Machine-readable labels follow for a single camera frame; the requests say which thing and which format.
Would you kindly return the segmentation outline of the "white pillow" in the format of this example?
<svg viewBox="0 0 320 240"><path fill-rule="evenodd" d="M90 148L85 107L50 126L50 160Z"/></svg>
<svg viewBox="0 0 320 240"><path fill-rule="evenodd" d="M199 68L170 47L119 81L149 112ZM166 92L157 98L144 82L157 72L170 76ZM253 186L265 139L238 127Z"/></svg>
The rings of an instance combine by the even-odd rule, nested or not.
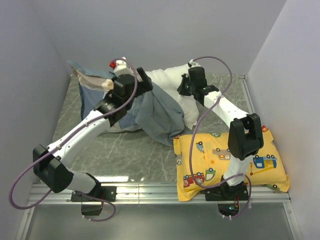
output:
<svg viewBox="0 0 320 240"><path fill-rule="evenodd" d="M152 83L158 85L168 95L170 95L183 110L183 122L190 130L198 122L199 110L196 100L192 96L183 96L178 93L178 87L181 85L183 75L188 73L187 64L170 67L166 69L157 69L147 71L146 74L151 78Z"/></svg>

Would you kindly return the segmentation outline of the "blue striped pillowcase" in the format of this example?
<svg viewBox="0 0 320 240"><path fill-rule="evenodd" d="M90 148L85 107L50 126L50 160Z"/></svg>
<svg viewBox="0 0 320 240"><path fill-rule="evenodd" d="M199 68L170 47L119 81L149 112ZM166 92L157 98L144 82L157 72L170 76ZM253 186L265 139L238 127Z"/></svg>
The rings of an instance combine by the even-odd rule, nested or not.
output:
<svg viewBox="0 0 320 240"><path fill-rule="evenodd" d="M78 79L81 101L80 117L84 119L113 88L115 74L112 70L97 71L81 67L74 61L67 62ZM152 82L153 89L134 98L132 107L106 133L143 130L153 140L173 146L173 139L188 134L184 123L184 110L160 83Z"/></svg>

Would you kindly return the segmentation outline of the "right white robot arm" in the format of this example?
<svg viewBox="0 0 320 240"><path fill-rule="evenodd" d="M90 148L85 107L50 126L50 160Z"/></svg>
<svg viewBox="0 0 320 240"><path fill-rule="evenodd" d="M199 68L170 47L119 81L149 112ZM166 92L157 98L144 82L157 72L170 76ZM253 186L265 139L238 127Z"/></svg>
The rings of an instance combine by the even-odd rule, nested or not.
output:
<svg viewBox="0 0 320 240"><path fill-rule="evenodd" d="M193 97L229 127L229 164L221 182L211 188L219 190L224 199L233 199L245 185L251 157L264 146L260 117L256 113L249 114L241 110L215 86L208 85L205 70L201 66L192 66L182 75L177 91L182 96Z"/></svg>

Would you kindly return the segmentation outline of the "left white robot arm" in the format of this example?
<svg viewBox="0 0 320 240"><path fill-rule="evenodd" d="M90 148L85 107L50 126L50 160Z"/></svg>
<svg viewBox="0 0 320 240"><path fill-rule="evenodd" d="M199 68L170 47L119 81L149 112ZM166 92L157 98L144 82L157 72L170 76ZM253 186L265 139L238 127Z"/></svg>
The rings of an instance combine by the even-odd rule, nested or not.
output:
<svg viewBox="0 0 320 240"><path fill-rule="evenodd" d="M91 139L125 118L134 99L153 89L152 80L141 67L115 70L113 89L70 132L47 147L33 149L33 173L54 193L65 189L80 191L89 201L101 195L100 182L89 173L69 169L75 155Z"/></svg>

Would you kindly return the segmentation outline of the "yellow cartoon car pillow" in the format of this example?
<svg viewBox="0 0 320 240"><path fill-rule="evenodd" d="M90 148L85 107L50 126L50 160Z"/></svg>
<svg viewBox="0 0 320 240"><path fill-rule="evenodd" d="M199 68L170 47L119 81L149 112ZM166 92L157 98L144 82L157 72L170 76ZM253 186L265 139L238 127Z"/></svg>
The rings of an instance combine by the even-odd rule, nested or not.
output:
<svg viewBox="0 0 320 240"><path fill-rule="evenodd" d="M253 185L266 185L281 192L290 188L271 131L262 126L263 148L250 157L246 175ZM194 144L192 135L175 137L173 148L176 161L177 196L180 202L191 200L201 188L198 184L212 186L220 182L227 171L231 153L227 132L198 133Z"/></svg>

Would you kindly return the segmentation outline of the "right side aluminium rail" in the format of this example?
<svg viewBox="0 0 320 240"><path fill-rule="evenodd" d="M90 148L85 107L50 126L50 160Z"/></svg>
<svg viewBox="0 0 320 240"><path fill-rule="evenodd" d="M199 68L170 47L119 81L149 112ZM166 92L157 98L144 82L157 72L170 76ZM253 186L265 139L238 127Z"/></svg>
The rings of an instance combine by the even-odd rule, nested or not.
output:
<svg viewBox="0 0 320 240"><path fill-rule="evenodd" d="M239 80L241 81L241 87L242 87L242 91L244 93L245 101L248 107L248 112L250 114L253 114L256 112L256 110L255 110L255 107L250 95L250 91L247 85L246 75L239 75Z"/></svg>

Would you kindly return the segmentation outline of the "aluminium mounting rail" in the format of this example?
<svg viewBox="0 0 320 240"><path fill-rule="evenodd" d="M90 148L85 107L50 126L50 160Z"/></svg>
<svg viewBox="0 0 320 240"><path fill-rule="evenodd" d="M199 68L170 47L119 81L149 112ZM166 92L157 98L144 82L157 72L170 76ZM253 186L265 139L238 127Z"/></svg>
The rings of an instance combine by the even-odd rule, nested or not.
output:
<svg viewBox="0 0 320 240"><path fill-rule="evenodd" d="M104 183L102 186L116 186L116 197L114 204L213 204L213 201L206 201L205 195L198 193L189 201L179 201L177 186L172 182L162 183ZM41 183L34 184L31 188L27 205L34 204L40 200L49 188ZM80 204L71 202L73 191L65 189L60 193L50 193L40 204L45 205L65 205ZM291 198L288 193L275 192L265 186L253 186L250 202L256 203L290 203Z"/></svg>

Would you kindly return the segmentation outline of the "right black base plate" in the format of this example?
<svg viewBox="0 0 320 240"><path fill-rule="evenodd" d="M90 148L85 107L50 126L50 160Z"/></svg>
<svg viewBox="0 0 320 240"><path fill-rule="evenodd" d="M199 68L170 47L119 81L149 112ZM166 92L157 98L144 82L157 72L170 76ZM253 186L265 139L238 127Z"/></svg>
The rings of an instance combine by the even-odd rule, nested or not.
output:
<svg viewBox="0 0 320 240"><path fill-rule="evenodd" d="M207 202L217 202L222 218L229 220L239 217L250 205L252 189L244 185L219 186L204 191Z"/></svg>

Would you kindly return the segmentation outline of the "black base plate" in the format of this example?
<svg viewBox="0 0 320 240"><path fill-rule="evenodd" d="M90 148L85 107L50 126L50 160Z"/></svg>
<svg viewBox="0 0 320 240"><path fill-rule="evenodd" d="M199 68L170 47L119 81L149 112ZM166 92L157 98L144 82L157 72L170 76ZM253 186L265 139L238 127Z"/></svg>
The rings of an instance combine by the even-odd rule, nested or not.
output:
<svg viewBox="0 0 320 240"><path fill-rule="evenodd" d="M96 217L102 213L106 205L110 205L113 210L112 213L115 213L116 207L113 202L116 200L116 195L116 186L98 186L90 193L74 191L71 194L70 201L72 203L81 203L81 214L85 217Z"/></svg>
<svg viewBox="0 0 320 240"><path fill-rule="evenodd" d="M222 218L229 220L239 217L250 205L252 189L244 185L219 186L204 191L207 202L217 202Z"/></svg>

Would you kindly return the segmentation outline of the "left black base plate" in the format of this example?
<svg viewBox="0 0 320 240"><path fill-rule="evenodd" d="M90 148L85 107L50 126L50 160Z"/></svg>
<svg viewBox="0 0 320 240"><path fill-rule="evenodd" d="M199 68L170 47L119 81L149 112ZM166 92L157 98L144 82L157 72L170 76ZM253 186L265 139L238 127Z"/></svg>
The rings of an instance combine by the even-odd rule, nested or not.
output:
<svg viewBox="0 0 320 240"><path fill-rule="evenodd" d="M116 186L98 186L90 193L74 191L71 194L70 201L72 203L81 203L81 214L85 217L96 217L102 213L106 205L110 205L113 210L112 213L115 213L116 207L113 202L116 200L116 195Z"/></svg>

